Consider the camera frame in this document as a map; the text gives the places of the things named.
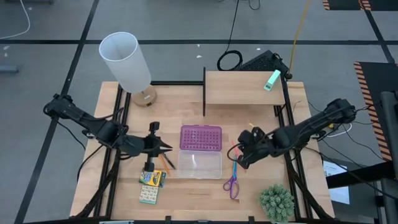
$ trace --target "yellow cable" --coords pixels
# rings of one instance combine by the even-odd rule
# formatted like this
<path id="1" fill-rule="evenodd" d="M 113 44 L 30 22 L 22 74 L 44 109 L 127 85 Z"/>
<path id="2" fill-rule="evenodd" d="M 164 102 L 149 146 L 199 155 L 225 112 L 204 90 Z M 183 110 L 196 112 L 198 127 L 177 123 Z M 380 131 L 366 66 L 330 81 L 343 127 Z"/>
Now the yellow cable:
<path id="1" fill-rule="evenodd" d="M 293 41 L 293 49 L 292 49 L 292 54 L 290 55 L 290 65 L 289 65 L 289 73 L 292 73 L 292 69 L 293 69 L 293 59 L 294 59 L 294 52 L 296 49 L 296 41 L 299 37 L 299 34 L 301 32 L 301 28 L 303 27 L 304 24 L 304 19 L 305 16 L 307 15 L 308 12 L 308 8 L 310 7 L 312 0 L 307 0 L 307 2 L 305 3 L 305 7 L 304 7 L 304 12 L 301 15 L 301 20 L 300 20 L 300 25 L 298 25 L 297 31 L 296 31 L 296 35 L 294 37 L 294 41 Z"/>

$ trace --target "black keyboard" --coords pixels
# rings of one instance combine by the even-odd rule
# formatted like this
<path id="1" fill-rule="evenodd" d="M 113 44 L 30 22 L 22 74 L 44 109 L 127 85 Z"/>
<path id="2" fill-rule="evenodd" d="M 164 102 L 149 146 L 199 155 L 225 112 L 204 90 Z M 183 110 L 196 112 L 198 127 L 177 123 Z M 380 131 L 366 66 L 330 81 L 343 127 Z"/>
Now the black keyboard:
<path id="1" fill-rule="evenodd" d="M 281 74 L 285 74 L 289 68 L 281 62 L 278 56 L 274 55 L 270 50 L 258 55 L 254 59 L 244 63 L 236 71 L 265 71 L 273 72 L 279 70 Z"/>

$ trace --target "clear plastic container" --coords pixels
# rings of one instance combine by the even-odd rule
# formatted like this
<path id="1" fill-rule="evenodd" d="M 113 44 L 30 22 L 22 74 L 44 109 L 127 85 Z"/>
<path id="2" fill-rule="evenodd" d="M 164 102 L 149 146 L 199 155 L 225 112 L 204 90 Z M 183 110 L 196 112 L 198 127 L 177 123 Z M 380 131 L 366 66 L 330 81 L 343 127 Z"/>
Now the clear plastic container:
<path id="1" fill-rule="evenodd" d="M 177 176 L 179 178 L 220 179 L 223 156 L 215 151 L 180 150 Z"/>

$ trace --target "wooden shelf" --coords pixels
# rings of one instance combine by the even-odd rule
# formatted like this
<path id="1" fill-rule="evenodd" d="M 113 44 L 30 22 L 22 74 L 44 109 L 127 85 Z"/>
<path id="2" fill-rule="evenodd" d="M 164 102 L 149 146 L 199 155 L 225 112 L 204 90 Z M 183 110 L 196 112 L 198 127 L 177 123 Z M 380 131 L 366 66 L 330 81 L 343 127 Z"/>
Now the wooden shelf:
<path id="1" fill-rule="evenodd" d="M 272 74 L 273 72 L 206 71 L 206 104 L 284 105 L 280 79 L 276 81 L 271 91 L 264 89 Z"/>

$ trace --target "white lamp shade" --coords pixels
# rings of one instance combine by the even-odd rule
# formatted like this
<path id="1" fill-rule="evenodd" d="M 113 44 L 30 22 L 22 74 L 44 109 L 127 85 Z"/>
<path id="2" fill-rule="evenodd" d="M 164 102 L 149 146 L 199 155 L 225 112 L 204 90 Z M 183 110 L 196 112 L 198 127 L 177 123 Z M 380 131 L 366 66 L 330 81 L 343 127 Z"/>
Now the white lamp shade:
<path id="1" fill-rule="evenodd" d="M 132 34 L 117 32 L 105 37 L 99 45 L 99 54 L 123 90 L 139 93 L 150 85 L 148 66 Z"/>

